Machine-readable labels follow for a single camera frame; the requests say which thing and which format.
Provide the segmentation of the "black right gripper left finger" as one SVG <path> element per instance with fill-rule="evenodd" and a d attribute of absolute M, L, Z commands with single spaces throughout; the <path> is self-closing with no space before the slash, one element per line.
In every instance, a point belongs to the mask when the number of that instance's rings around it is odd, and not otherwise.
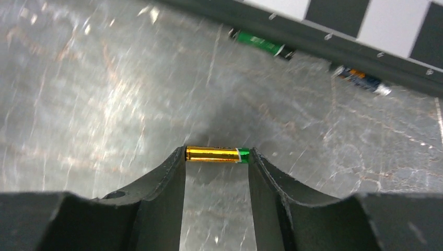
<path fill-rule="evenodd" d="M 178 250 L 185 148 L 98 199 L 71 192 L 1 194 L 1 250 Z"/>

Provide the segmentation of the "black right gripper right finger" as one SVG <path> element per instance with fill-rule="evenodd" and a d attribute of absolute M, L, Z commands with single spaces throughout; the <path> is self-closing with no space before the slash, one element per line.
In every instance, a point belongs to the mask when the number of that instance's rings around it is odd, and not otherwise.
<path fill-rule="evenodd" d="M 442 250 L 442 194 L 357 192 L 299 182 L 257 149 L 248 178 L 258 250 Z"/>

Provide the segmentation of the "gold green battery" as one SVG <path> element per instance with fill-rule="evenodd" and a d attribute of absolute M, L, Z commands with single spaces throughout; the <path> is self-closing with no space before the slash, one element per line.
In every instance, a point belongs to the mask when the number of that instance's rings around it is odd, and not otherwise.
<path fill-rule="evenodd" d="M 250 149 L 232 147 L 187 146 L 185 160 L 189 162 L 214 162 L 247 164 Z"/>

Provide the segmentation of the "blue orange battery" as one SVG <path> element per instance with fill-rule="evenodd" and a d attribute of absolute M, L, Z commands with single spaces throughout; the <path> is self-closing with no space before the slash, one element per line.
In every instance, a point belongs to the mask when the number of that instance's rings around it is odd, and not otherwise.
<path fill-rule="evenodd" d="M 382 80 L 344 65 L 335 67 L 333 76 L 342 78 L 377 95 L 387 96 L 391 93 L 391 88 L 385 85 Z"/>

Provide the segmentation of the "black white checkerboard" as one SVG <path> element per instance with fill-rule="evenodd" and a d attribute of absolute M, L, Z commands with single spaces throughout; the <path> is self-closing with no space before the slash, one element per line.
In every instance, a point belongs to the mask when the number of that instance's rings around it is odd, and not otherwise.
<path fill-rule="evenodd" d="M 205 1 L 169 5 L 442 97 L 442 1 Z"/>

